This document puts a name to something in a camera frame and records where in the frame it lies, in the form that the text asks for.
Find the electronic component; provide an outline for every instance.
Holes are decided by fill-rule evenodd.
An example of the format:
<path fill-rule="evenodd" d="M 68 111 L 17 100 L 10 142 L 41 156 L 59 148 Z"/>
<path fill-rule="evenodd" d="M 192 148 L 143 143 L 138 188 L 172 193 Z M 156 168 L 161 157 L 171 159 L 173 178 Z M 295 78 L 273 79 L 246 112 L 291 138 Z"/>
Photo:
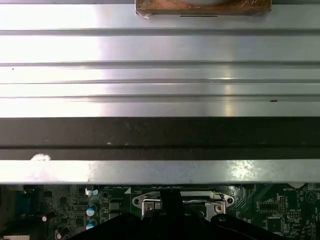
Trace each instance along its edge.
<path fill-rule="evenodd" d="M 109 202 L 109 211 L 119 211 L 120 210 L 120 202 Z"/>
<path fill-rule="evenodd" d="M 41 220 L 42 220 L 42 222 L 47 222 L 50 219 L 53 219 L 55 216 L 56 216 L 56 213 L 54 211 L 51 211 L 48 214 L 43 215 Z"/>
<path fill-rule="evenodd" d="M 281 228 L 281 218 L 280 217 L 268 217 L 266 220 L 266 228 L 273 233 L 280 234 L 282 231 Z"/>
<path fill-rule="evenodd" d="M 98 210 L 97 205 L 92 204 L 87 208 L 86 215 L 89 216 L 89 217 L 92 217 L 93 215 L 96 214 L 97 210 Z"/>
<path fill-rule="evenodd" d="M 98 194 L 93 194 L 93 188 L 90 196 L 85 196 L 84 187 L 80 185 L 33 186 L 33 190 L 28 194 L 19 190 L 16 193 L 3 190 L 0 213 L 10 219 L 10 222 L 2 223 L 1 226 L 6 224 L 6 231 L 2 231 L 0 235 L 30 235 L 33 240 L 31 233 L 40 230 L 43 236 L 39 239 L 57 240 L 57 226 L 67 226 L 70 232 L 62 238 L 64 240 L 125 213 L 144 219 L 150 218 L 154 211 L 162 208 L 158 193 L 161 189 L 170 188 L 179 189 L 183 207 L 200 218 L 209 219 L 212 215 L 227 213 L 284 237 L 320 237 L 320 224 L 317 224 L 316 220 L 319 221 L 320 184 L 314 183 L 306 183 L 301 188 L 289 184 L 131 187 L 100 185 L 96 188 Z M 48 197 L 48 192 L 51 192 L 52 197 Z M 7 194 L 10 194 L 10 200 L 13 200 L 14 204 L 7 204 Z M 56 214 L 54 219 L 43 222 L 42 217 L 50 215 L 51 212 Z"/>
<path fill-rule="evenodd" d="M 65 196 L 62 196 L 59 198 L 60 205 L 66 205 L 67 204 L 67 198 Z"/>
<path fill-rule="evenodd" d="M 56 234 L 56 239 L 62 239 L 69 232 L 70 232 L 70 228 L 65 226 L 64 228 L 62 228 L 62 230 L 58 231 L 58 233 Z"/>
<path fill-rule="evenodd" d="M 116 217 L 118 217 L 118 216 L 120 216 L 121 214 L 120 214 L 120 212 L 117 212 L 117 211 L 115 211 L 115 212 L 110 212 L 109 213 L 109 220 L 110 219 L 114 219 L 114 218 L 116 218 Z"/>
<path fill-rule="evenodd" d="M 86 230 L 89 230 L 89 229 L 94 228 L 94 227 L 97 226 L 97 225 L 98 225 L 98 222 L 97 222 L 96 220 L 92 219 L 92 220 L 90 220 L 90 221 L 88 222 L 88 224 L 86 225 L 85 229 L 86 229 Z"/>
<path fill-rule="evenodd" d="M 75 219 L 75 225 L 77 225 L 78 227 L 81 227 L 85 224 L 84 218 L 83 217 L 77 217 Z"/>

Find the metal plate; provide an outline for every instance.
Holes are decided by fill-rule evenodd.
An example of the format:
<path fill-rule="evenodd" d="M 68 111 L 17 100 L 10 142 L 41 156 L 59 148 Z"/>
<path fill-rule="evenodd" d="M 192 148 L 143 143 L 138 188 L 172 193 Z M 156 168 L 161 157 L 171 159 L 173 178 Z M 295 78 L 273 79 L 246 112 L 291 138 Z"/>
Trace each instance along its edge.
<path fill-rule="evenodd" d="M 0 118 L 319 117 L 319 11 L 144 19 L 133 4 L 3 4 Z"/>
<path fill-rule="evenodd" d="M 0 161 L 2 184 L 177 185 L 319 182 L 319 159 Z"/>

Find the black strip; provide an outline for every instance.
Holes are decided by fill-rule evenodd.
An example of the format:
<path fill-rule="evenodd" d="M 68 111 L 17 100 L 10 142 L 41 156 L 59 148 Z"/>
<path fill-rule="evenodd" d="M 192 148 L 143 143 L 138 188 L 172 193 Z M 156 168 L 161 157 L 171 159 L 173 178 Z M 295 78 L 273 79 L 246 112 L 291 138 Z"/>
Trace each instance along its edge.
<path fill-rule="evenodd" d="M 320 147 L 318 117 L 1 118 L 6 148 Z"/>
<path fill-rule="evenodd" d="M 320 159 L 320 147 L 0 149 L 2 160 L 30 160 L 35 154 L 49 155 L 52 160 L 84 161 Z"/>

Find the green circuit board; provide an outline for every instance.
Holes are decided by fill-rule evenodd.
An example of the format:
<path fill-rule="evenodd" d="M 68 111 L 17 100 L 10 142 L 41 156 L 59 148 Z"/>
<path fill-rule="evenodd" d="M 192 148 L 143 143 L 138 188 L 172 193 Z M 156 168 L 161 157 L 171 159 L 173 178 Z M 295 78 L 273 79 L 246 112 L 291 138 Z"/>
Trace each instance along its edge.
<path fill-rule="evenodd" d="M 320 184 L 248 184 L 200 186 L 97 186 L 87 194 L 86 186 L 34 186 L 32 190 L 15 190 L 14 217 L 55 211 L 46 228 L 45 239 L 55 240 L 55 229 L 67 226 L 65 239 L 86 230 L 89 222 L 97 224 L 123 213 L 141 217 L 133 199 L 141 194 L 175 188 L 181 191 L 216 191 L 234 197 L 227 214 L 292 239 L 320 239 Z M 88 216 L 89 206 L 97 206 Z"/>

